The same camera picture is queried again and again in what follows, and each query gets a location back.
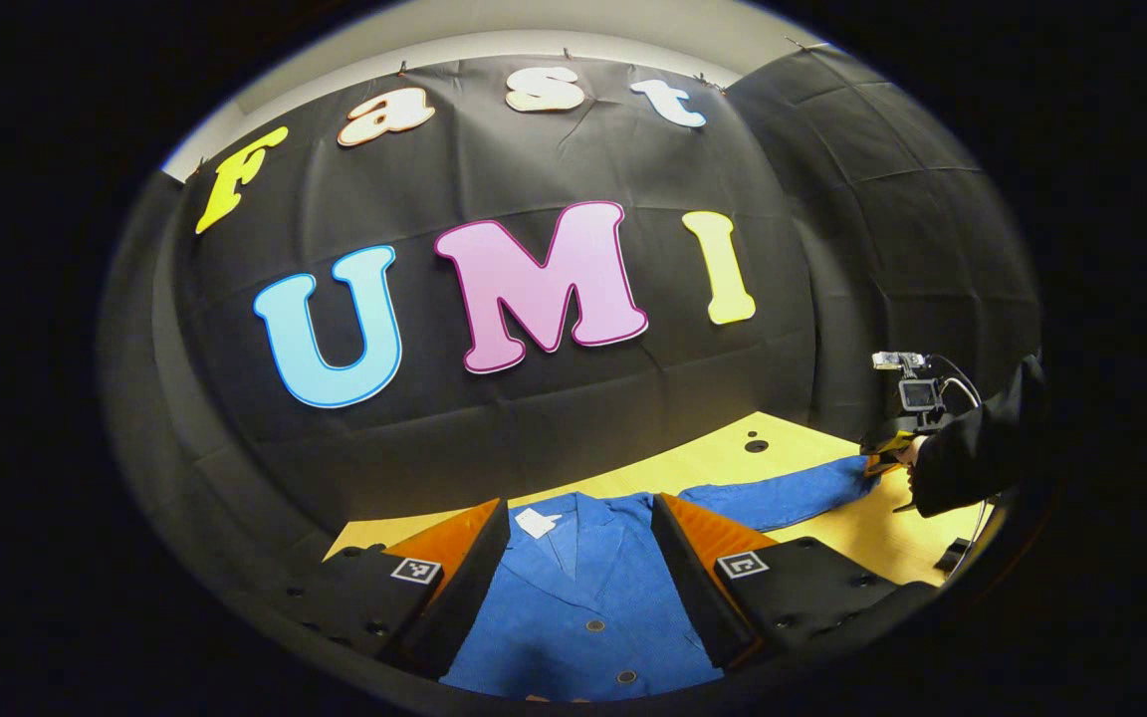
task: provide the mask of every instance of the blue letter u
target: blue letter u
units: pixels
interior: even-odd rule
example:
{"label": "blue letter u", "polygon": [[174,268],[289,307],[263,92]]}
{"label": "blue letter u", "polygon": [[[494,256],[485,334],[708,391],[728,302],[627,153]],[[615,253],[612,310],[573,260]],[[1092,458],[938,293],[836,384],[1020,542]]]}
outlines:
{"label": "blue letter u", "polygon": [[321,357],[309,314],[309,298],[318,282],[313,274],[287,276],[255,298],[255,312],[268,326],[268,345],[282,382],[302,403],[318,408],[343,408],[379,393],[401,363],[401,335],[388,294],[391,246],[370,246],[338,259],[336,280],[351,289],[365,349],[357,363],[335,367]]}

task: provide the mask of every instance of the person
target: person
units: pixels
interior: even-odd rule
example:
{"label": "person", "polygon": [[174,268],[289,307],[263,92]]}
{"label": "person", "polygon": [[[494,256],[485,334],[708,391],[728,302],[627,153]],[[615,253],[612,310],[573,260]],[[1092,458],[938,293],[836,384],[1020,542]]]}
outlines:
{"label": "person", "polygon": [[1006,389],[934,435],[918,436],[897,459],[910,471],[920,516],[972,505],[1021,478],[1021,455],[1047,418],[1043,351],[1024,356]]}

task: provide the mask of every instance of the yellow letter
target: yellow letter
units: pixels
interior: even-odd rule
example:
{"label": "yellow letter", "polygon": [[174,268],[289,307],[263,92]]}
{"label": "yellow letter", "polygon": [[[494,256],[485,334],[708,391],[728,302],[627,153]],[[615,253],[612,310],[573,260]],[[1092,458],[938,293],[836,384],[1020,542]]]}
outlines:
{"label": "yellow letter", "polygon": [[436,109],[428,108],[422,87],[403,87],[357,106],[348,112],[351,119],[338,131],[338,145],[353,147],[374,140],[384,132],[400,132],[420,126]]}
{"label": "yellow letter", "polygon": [[507,87],[513,87],[515,92],[509,92],[504,100],[517,112],[574,109],[586,99],[582,87],[570,85],[574,80],[577,80],[577,75],[569,68],[516,70],[507,78]]}
{"label": "yellow letter", "polygon": [[264,148],[281,145],[288,134],[290,134],[288,128],[276,127],[214,167],[214,173],[219,177],[214,178],[214,187],[211,187],[205,212],[197,219],[196,233],[206,231],[210,224],[218,223],[224,215],[237,206],[237,202],[242,200],[237,194],[237,181],[250,184],[251,178],[259,173],[259,167],[264,166],[264,155],[267,154]]}
{"label": "yellow letter", "polygon": [[755,298],[747,294],[742,283],[742,270],[738,267],[733,254],[733,223],[724,215],[715,212],[689,212],[681,221],[688,231],[696,233],[702,244],[705,272],[711,276],[711,304],[705,312],[713,324],[746,321],[755,314]]}

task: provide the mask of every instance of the jacket sleeve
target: jacket sleeve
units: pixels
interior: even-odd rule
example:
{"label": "jacket sleeve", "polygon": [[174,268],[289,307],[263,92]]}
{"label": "jacket sleeve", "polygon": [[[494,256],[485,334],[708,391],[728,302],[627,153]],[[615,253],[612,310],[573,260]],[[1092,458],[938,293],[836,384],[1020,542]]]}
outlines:
{"label": "jacket sleeve", "polygon": [[1020,480],[1021,449],[1037,439],[1045,416],[1043,367],[1038,358],[1025,356],[1001,393],[953,419],[920,446],[910,475],[921,516],[977,502]]}
{"label": "jacket sleeve", "polygon": [[757,531],[773,531],[864,498],[879,484],[864,473],[865,457],[852,455],[752,484],[692,486],[677,498]]}

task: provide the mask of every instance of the wooden table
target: wooden table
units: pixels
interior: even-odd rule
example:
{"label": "wooden table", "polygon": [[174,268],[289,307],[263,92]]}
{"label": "wooden table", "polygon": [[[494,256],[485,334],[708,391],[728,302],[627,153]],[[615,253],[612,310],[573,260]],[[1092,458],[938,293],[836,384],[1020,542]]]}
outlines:
{"label": "wooden table", "polygon": [[[751,441],[764,441],[768,446],[759,453],[750,453],[746,444]],[[520,507],[574,491],[592,498],[617,498],[641,491],[679,494],[688,486],[746,484],[856,453],[855,443],[765,413],[752,413],[641,462],[541,493],[506,498],[510,507]],[[866,570],[895,583],[923,580],[941,585],[946,575],[934,569],[934,563],[954,539],[973,537],[980,508],[973,505],[936,517],[921,517],[915,509],[892,513],[892,508],[906,502],[910,502],[910,486],[905,470],[897,468],[884,473],[879,485],[864,499],[767,535],[779,541],[812,536]],[[447,509],[426,516],[348,523],[322,559],[350,546],[367,547],[376,541],[396,544],[457,513],[459,509]]]}

